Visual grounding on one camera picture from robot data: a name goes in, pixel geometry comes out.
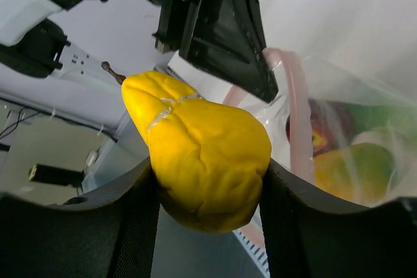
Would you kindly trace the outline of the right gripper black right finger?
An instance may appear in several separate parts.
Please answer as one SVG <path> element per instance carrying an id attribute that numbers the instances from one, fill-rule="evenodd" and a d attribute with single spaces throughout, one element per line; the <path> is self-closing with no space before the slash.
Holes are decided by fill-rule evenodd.
<path id="1" fill-rule="evenodd" d="M 271 161 L 260 214 L 272 277 L 416 276 L 414 197 L 367 208 Z"/>

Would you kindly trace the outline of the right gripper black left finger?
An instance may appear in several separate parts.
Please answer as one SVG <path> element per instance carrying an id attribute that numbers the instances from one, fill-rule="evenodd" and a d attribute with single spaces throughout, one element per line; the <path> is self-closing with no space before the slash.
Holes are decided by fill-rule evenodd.
<path id="1" fill-rule="evenodd" d="M 62 205 L 1 194 L 2 277 L 149 277 L 160 202 L 149 160 Z"/>

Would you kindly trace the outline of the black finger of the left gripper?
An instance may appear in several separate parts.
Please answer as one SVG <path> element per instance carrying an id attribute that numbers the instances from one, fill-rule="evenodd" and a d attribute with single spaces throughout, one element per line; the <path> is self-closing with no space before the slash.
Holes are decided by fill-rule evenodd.
<path id="1" fill-rule="evenodd" d="M 194 67 L 269 103 L 278 93 L 263 56 L 259 0 L 186 0 L 179 55 Z"/>

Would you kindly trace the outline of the orange yellow toy mango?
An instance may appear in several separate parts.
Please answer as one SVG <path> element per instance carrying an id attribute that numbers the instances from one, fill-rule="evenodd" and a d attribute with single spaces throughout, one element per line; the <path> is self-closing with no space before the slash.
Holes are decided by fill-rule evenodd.
<path id="1" fill-rule="evenodd" d="M 362 143 L 332 150 L 314 158 L 316 186 L 349 202 L 373 206 L 387 191 L 395 169 L 392 153 Z"/>

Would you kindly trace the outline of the red toy apple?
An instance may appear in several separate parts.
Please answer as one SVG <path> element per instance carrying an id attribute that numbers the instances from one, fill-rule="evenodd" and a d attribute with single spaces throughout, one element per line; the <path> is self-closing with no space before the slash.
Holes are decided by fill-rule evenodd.
<path id="1" fill-rule="evenodd" d="M 313 156 L 349 146 L 354 129 L 352 118 L 341 102 L 308 100 Z"/>

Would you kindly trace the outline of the clear pink-dotted zip bag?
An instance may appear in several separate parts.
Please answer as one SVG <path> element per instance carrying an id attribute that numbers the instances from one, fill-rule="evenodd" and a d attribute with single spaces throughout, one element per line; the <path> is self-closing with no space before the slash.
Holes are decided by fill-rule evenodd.
<path id="1" fill-rule="evenodd" d="M 249 111 L 271 157 L 309 185 L 375 207 L 416 196 L 416 102 L 313 57 L 265 50 L 279 91 L 266 104 L 239 87 L 224 103 Z"/>

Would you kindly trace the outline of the yellow toy lemon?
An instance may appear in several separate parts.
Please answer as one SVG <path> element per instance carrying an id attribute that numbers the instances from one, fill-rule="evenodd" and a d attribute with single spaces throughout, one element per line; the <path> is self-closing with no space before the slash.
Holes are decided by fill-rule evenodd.
<path id="1" fill-rule="evenodd" d="M 120 85 L 132 122 L 149 149 L 160 202 L 178 223 L 207 233 L 247 225 L 259 204 L 272 145 L 249 112 L 208 101 L 187 83 L 147 71 L 101 67 Z"/>

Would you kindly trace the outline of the green toy cabbage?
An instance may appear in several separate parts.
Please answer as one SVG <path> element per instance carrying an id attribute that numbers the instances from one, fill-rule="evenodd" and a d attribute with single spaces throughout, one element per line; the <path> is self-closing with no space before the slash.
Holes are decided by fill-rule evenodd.
<path id="1" fill-rule="evenodd" d="M 354 133 L 374 128 L 392 128 L 416 145 L 416 108 L 396 105 L 345 104 L 352 118 Z"/>

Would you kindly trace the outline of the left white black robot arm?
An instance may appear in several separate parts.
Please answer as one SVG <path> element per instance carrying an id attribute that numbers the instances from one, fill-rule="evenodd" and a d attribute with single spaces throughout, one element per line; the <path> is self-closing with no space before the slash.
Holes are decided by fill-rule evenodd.
<path id="1" fill-rule="evenodd" d="M 50 16 L 82 1 L 1 0 L 1 62 L 36 78 L 68 71 L 64 57 L 76 48 Z M 263 56 L 259 0 L 148 1 L 161 9 L 154 33 L 159 51 L 176 51 L 194 67 L 264 102 L 275 98 L 278 86 Z"/>

